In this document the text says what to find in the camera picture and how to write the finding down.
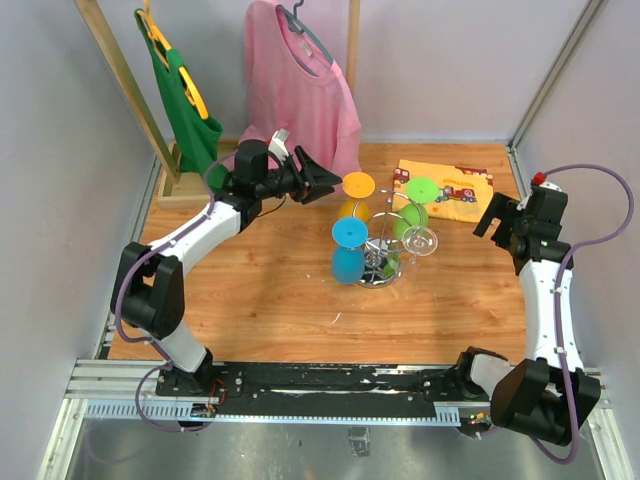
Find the orange plastic wine glass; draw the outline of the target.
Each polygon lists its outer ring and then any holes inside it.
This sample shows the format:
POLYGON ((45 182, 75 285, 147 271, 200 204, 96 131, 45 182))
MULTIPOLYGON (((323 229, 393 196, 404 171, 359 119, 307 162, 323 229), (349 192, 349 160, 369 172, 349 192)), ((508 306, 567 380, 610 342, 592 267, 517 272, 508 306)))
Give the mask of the orange plastic wine glass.
POLYGON ((342 187, 347 199, 339 209, 338 219, 354 217, 366 223, 371 212, 365 199, 375 191, 374 179, 364 172, 352 172, 343 178, 342 187))

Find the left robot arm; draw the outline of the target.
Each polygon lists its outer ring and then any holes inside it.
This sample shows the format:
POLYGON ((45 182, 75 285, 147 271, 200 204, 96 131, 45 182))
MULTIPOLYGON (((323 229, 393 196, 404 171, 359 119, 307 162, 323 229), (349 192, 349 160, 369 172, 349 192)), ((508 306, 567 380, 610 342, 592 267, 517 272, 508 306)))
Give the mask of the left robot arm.
POLYGON ((196 340, 184 319, 185 278, 223 242, 243 232, 270 198, 306 205, 334 192, 340 176, 319 165, 300 146, 284 141, 246 140, 233 156, 233 168, 191 220, 165 237, 122 251, 111 299, 116 325, 142 331, 190 394, 203 395, 215 382, 213 355, 196 340))

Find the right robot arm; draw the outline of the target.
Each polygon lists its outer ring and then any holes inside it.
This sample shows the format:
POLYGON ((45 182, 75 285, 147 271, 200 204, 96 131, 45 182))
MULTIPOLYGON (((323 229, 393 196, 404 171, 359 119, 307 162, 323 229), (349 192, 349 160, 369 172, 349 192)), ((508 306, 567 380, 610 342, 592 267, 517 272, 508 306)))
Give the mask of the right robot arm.
POLYGON ((486 395, 494 425, 567 446, 600 399, 600 383, 588 376, 576 346, 570 302, 573 259, 560 240, 568 196, 545 182, 523 200, 493 195, 473 233, 491 239, 512 257, 524 295, 525 357, 516 366, 491 351, 470 347, 453 375, 466 400, 486 395))

